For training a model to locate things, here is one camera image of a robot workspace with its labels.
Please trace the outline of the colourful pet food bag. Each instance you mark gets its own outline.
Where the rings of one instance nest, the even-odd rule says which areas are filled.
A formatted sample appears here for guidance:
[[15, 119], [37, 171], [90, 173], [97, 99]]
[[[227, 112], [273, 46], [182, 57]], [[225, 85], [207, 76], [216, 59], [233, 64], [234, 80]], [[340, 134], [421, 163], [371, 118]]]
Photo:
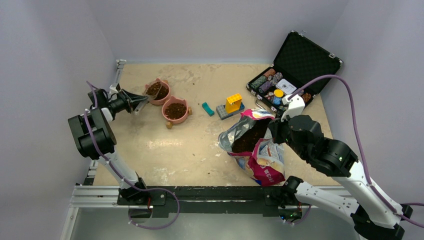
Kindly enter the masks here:
[[247, 109], [228, 130], [220, 133], [218, 145], [247, 176], [263, 187], [286, 181], [284, 147], [273, 142], [268, 124], [275, 117], [261, 109]]

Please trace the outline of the clear plastic scoop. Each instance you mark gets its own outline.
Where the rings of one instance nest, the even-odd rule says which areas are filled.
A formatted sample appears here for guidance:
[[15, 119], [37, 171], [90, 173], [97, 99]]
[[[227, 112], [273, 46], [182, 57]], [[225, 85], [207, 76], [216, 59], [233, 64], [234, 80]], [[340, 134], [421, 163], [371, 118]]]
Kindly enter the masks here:
[[162, 89], [162, 84], [160, 82], [155, 82], [150, 84], [145, 91], [143, 92], [142, 95], [138, 96], [135, 99], [135, 103], [134, 103], [134, 113], [136, 115], [138, 115], [141, 110], [148, 104], [150, 103], [152, 100], [155, 100], [160, 92], [160, 90]]

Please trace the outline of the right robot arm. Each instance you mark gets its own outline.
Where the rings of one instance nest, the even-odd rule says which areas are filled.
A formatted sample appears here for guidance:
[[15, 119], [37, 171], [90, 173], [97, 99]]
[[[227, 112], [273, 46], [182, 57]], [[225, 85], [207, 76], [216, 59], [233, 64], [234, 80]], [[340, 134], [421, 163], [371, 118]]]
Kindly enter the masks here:
[[268, 128], [274, 143], [285, 143], [312, 168], [331, 177], [351, 195], [342, 197], [289, 176], [280, 191], [282, 205], [300, 202], [321, 208], [349, 223], [367, 240], [403, 238], [405, 230], [400, 222], [403, 217], [410, 217], [413, 209], [393, 201], [383, 192], [375, 193], [379, 186], [374, 181], [367, 182], [363, 164], [347, 144], [325, 137], [320, 124], [308, 115], [275, 119]]

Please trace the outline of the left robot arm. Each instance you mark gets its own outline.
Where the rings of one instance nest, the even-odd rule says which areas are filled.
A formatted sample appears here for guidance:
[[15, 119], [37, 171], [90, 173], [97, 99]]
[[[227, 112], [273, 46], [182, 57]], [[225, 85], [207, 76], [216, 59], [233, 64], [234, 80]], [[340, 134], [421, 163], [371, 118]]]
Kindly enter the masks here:
[[92, 102], [83, 114], [68, 119], [78, 152], [102, 164], [119, 184], [119, 196], [131, 205], [146, 203], [151, 195], [144, 180], [121, 158], [116, 149], [117, 140], [110, 127], [116, 114], [137, 112], [149, 102], [146, 95], [120, 89], [108, 96], [101, 88], [92, 88], [87, 94]]

